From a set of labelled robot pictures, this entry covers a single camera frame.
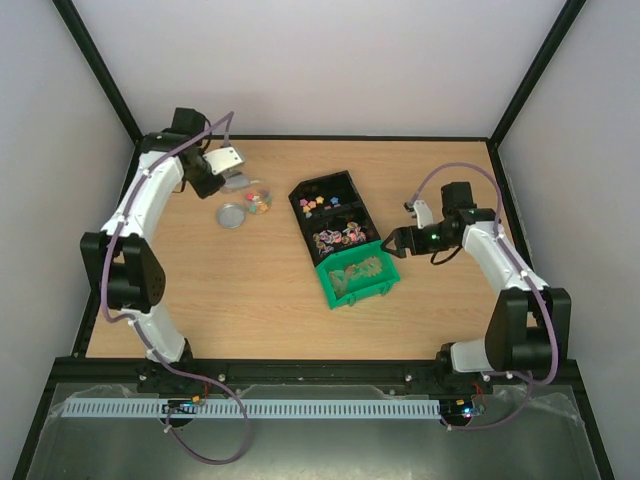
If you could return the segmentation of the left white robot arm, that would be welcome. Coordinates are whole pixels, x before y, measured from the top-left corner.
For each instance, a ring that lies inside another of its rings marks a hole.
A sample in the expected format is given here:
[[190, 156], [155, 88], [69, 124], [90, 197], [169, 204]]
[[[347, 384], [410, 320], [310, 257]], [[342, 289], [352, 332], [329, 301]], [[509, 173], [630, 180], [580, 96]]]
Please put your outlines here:
[[178, 185], [190, 184], [201, 199], [223, 187], [224, 177], [206, 159], [202, 144], [218, 127], [228, 129], [233, 117], [227, 113], [209, 122], [194, 109], [176, 110], [169, 129], [143, 139], [135, 174], [114, 214], [81, 239], [87, 277], [99, 291], [104, 319], [126, 322], [151, 361], [176, 363], [190, 349], [162, 303], [166, 275], [151, 240]]

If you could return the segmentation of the metal scoop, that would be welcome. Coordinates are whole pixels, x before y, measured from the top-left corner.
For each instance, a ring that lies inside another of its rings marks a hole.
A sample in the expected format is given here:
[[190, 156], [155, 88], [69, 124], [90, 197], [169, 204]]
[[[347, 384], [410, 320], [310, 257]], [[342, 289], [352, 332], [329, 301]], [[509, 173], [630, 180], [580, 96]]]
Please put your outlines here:
[[224, 173], [223, 178], [225, 182], [221, 188], [221, 192], [225, 194], [241, 191], [250, 185], [250, 179], [244, 173], [237, 170]]

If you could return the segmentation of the clear plastic jar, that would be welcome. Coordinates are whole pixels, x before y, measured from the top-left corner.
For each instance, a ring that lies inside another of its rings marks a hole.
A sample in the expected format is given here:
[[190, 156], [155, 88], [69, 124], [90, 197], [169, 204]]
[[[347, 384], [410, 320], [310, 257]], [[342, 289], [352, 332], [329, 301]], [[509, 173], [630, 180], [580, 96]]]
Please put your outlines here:
[[263, 214], [271, 208], [272, 192], [264, 181], [252, 180], [242, 192], [242, 200], [250, 214]]

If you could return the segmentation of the light blue slotted duct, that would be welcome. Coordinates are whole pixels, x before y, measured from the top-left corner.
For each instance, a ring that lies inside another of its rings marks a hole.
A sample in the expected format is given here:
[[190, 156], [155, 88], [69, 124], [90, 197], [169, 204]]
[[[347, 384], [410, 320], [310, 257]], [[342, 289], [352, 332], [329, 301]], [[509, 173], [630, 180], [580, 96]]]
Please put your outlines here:
[[64, 418], [178, 419], [384, 419], [437, 420], [440, 404], [434, 400], [293, 400], [213, 399], [203, 405], [168, 399], [75, 398], [64, 403]]

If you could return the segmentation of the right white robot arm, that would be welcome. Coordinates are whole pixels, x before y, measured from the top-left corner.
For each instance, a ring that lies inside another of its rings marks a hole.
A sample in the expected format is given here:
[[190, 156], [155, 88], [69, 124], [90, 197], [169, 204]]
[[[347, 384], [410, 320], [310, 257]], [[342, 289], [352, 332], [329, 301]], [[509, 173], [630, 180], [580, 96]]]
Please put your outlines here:
[[521, 378], [534, 385], [551, 383], [566, 356], [571, 298], [538, 276], [510, 242], [498, 208], [480, 208], [467, 182], [442, 187], [442, 219], [435, 221], [426, 202], [412, 199], [405, 208], [415, 222], [398, 227], [382, 250], [398, 258], [464, 251], [496, 295], [485, 335], [444, 346], [446, 361], [436, 367], [445, 390], [460, 390], [480, 373], [485, 379]]

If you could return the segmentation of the round metal lid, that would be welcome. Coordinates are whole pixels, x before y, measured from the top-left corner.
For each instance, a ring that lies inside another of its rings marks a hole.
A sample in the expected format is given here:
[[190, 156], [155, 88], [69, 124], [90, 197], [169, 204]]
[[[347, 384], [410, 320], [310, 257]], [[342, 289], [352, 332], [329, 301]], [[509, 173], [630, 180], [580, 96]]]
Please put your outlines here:
[[225, 229], [236, 229], [246, 221], [246, 210], [243, 205], [228, 202], [221, 205], [216, 212], [216, 222]]

